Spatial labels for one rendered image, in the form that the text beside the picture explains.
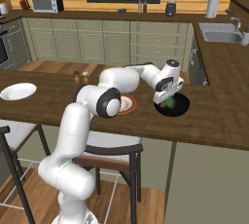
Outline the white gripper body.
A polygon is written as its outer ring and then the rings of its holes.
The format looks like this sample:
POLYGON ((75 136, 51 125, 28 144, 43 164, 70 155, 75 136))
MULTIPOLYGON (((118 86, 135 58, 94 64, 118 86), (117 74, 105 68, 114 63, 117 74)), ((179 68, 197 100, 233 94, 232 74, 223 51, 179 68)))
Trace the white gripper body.
POLYGON ((165 99, 169 98, 170 96, 173 97, 173 93, 167 91, 155 92, 154 103, 161 104, 165 99))

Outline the green broccoli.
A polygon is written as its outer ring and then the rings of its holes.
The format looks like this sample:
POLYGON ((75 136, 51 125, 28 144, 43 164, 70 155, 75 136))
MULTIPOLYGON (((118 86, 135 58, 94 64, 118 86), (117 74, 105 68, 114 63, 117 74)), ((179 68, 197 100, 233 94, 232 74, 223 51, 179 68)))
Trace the green broccoli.
POLYGON ((175 107, 175 100, 172 96, 170 96, 169 98, 165 99, 163 101, 163 104, 166 106, 166 107, 169 107, 169 108, 174 108, 175 107))

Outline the white bowl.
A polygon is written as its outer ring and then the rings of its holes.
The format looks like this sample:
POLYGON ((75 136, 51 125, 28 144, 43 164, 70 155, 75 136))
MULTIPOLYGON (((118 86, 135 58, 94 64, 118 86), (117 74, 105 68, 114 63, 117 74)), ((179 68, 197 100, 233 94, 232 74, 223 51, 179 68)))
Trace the white bowl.
POLYGON ((17 83, 10 85, 0 92, 0 97, 4 100, 20 100, 33 95, 37 87, 32 83, 17 83))

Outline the orange rimmed plate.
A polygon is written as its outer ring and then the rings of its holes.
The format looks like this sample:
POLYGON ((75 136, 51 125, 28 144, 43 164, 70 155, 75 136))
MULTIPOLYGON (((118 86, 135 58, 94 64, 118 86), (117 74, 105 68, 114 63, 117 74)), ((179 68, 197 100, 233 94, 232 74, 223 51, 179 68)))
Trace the orange rimmed plate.
POLYGON ((133 111, 136 107, 136 100, 134 97, 128 94, 123 94, 121 96, 121 108, 119 111, 119 115, 127 114, 133 111))

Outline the dark dishwasher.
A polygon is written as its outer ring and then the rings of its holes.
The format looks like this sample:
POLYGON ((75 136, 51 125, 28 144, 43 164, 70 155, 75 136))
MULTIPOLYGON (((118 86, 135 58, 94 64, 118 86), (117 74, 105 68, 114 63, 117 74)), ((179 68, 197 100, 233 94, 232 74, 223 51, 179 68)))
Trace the dark dishwasher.
POLYGON ((202 56, 199 50, 196 36, 193 38, 190 60, 189 60, 189 79, 192 85, 207 86, 208 81, 205 74, 202 56))

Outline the black stool with white seat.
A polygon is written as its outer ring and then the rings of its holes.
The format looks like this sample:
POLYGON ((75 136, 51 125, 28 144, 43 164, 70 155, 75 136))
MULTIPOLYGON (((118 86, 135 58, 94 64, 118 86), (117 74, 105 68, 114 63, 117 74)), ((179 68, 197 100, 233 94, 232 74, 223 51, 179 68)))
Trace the black stool with white seat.
POLYGON ((29 224, 35 224, 35 220, 21 184, 27 170, 22 171, 18 159, 18 151, 35 131, 39 133, 45 154, 49 156, 51 152, 41 125, 0 120, 0 152, 4 154, 7 161, 12 178, 15 182, 15 188, 18 190, 22 209, 26 213, 29 224))
POLYGON ((101 194, 100 170, 116 170, 129 186, 130 224, 137 223, 136 203, 141 202, 141 152, 138 136, 90 131, 86 151, 74 163, 86 170, 95 169, 97 194, 101 194))

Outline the olive base cupboard run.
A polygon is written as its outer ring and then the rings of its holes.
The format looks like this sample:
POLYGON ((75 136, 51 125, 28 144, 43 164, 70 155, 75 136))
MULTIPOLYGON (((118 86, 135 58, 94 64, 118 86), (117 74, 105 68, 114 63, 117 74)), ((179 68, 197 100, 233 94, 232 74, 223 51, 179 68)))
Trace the olive base cupboard run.
POLYGON ((100 19, 24 19, 31 56, 98 64, 151 62, 162 68, 171 58, 189 67, 194 28, 182 22, 100 19))

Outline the steel sink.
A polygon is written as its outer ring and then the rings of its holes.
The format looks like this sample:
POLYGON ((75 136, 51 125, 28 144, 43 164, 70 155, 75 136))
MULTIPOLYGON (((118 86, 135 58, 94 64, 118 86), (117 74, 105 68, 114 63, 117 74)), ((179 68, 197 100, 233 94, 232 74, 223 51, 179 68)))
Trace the steel sink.
POLYGON ((242 37, 232 23, 200 22, 198 25, 206 42, 239 43, 242 37))

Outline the black toaster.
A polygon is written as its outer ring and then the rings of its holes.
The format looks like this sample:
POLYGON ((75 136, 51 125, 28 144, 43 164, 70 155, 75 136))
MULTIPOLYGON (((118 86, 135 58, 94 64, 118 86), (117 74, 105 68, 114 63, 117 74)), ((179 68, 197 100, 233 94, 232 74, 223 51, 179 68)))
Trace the black toaster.
POLYGON ((165 14, 168 17, 174 17, 176 14, 176 2, 175 1, 168 1, 165 7, 165 14))

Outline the olive island cabinet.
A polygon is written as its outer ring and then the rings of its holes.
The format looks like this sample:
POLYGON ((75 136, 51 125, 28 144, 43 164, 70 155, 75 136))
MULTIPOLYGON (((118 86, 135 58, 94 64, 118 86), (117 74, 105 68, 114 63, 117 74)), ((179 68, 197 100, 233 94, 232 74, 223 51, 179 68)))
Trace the olive island cabinet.
MULTIPOLYGON (((143 138, 138 224, 249 224, 249 151, 177 143, 164 215, 171 142, 143 138)), ((58 215, 57 192, 31 169, 24 190, 36 224, 58 215)), ((102 181, 88 200, 101 224, 130 224, 128 186, 102 181)), ((0 224, 29 224, 23 210, 0 206, 0 224)))

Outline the white soap dispenser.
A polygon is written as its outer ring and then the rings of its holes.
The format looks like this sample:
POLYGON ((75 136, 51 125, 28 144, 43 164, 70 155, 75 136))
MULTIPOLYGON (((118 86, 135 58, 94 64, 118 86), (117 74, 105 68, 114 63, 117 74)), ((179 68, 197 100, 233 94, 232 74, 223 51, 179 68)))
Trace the white soap dispenser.
POLYGON ((241 40, 240 40, 241 46, 247 46, 248 44, 249 44, 249 26, 243 32, 241 40))

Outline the silver toaster oven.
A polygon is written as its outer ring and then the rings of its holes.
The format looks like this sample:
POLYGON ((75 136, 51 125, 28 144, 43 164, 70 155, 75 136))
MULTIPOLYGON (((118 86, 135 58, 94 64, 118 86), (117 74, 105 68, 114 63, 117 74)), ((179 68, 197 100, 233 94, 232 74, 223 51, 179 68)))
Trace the silver toaster oven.
POLYGON ((64 10, 63 0, 31 0, 35 13, 60 13, 64 10))

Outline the black oven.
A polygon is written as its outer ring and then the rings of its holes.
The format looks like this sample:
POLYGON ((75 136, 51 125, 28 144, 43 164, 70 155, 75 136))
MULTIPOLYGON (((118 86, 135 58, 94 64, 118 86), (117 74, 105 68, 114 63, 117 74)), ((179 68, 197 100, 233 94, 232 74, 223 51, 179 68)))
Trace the black oven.
POLYGON ((26 39, 20 19, 2 24, 6 34, 0 37, 0 69, 16 70, 29 61, 26 39))

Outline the brown knife block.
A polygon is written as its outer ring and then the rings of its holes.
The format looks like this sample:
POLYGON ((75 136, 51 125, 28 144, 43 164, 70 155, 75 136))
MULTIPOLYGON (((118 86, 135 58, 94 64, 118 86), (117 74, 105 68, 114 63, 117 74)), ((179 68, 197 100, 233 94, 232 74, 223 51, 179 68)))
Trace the brown knife block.
POLYGON ((19 0, 19 4, 21 8, 25 11, 28 11, 30 9, 30 5, 28 3, 28 0, 19 0))

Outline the white utensil pot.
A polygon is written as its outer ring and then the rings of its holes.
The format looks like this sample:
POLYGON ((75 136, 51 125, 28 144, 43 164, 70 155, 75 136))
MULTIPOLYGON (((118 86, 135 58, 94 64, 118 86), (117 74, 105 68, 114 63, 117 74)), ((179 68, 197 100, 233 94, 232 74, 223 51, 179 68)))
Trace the white utensil pot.
POLYGON ((6 15, 8 13, 8 7, 7 4, 10 2, 11 0, 5 0, 4 3, 0 4, 0 14, 1 15, 6 15))

